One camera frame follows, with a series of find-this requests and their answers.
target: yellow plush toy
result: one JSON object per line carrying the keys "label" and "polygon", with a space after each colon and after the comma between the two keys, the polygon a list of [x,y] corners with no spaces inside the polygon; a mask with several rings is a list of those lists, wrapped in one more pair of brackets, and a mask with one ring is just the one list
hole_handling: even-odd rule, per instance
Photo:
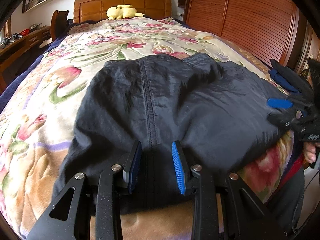
{"label": "yellow plush toy", "polygon": [[143,17],[143,13],[137,13],[137,10],[130,4],[117,5],[116,7],[110,7],[107,11],[109,20],[114,19],[129,19],[133,17]]}

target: wooden headboard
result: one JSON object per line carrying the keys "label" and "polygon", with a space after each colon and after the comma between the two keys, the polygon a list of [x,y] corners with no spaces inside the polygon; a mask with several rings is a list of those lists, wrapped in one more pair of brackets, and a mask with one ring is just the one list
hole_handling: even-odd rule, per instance
{"label": "wooden headboard", "polygon": [[171,16],[171,0],[75,0],[73,22],[107,19],[106,11],[122,4],[132,4],[139,13],[156,20]]}

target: wooden chair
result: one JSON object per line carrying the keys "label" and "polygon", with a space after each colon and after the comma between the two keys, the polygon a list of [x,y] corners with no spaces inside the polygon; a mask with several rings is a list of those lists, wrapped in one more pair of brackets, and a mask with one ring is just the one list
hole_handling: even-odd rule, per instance
{"label": "wooden chair", "polygon": [[67,16],[69,11],[56,10],[51,19],[51,37],[52,41],[55,41],[67,28]]}

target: wooden wardrobe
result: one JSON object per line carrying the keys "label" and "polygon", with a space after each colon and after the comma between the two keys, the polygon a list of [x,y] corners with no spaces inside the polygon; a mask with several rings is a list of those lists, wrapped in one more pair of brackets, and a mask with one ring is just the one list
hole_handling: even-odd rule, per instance
{"label": "wooden wardrobe", "polygon": [[249,51],[295,68],[307,21],[291,0],[186,0],[184,21]]}

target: floral blanket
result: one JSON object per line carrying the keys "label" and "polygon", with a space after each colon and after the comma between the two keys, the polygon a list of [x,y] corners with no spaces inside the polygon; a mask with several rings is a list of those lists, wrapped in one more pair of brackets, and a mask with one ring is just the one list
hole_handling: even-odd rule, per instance
{"label": "floral blanket", "polygon": [[[160,53],[182,59],[196,52],[217,61],[231,60],[286,92],[248,52],[213,34],[184,28],[172,18],[77,25],[57,48],[44,54],[0,115],[0,211],[19,236],[28,235],[51,201],[59,166],[73,138],[77,110],[104,63]],[[277,188],[292,146],[289,131],[239,171],[263,202]],[[125,239],[184,239],[191,232],[190,221],[189,204],[122,217]],[[151,222],[157,225],[153,229],[148,226]]]}

